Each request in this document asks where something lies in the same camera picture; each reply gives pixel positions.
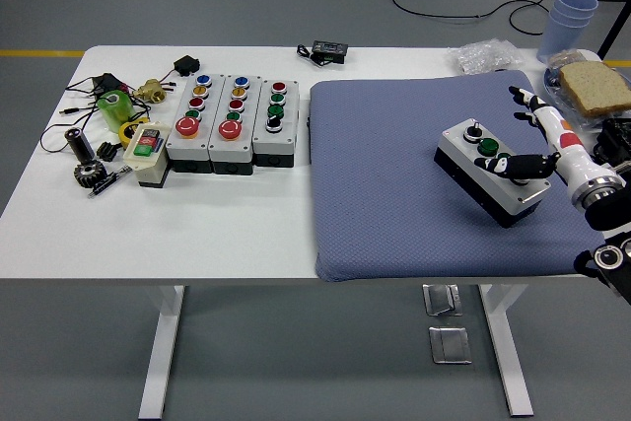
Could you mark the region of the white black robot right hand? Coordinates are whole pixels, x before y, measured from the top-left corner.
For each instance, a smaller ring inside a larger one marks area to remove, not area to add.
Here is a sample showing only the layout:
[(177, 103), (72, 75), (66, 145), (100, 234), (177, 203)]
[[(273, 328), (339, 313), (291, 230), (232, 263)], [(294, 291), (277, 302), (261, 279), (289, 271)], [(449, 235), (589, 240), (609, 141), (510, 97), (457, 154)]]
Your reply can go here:
[(544, 178), (558, 174), (575, 206), (587, 205), (593, 193), (614, 192), (624, 186), (613, 170), (596, 164), (579, 136), (552, 105), (515, 86), (509, 88), (514, 102), (528, 110), (528, 123), (538, 128), (549, 147), (547, 155), (512, 155), (508, 158), (478, 158), (474, 164), (488, 173), (509, 179)]

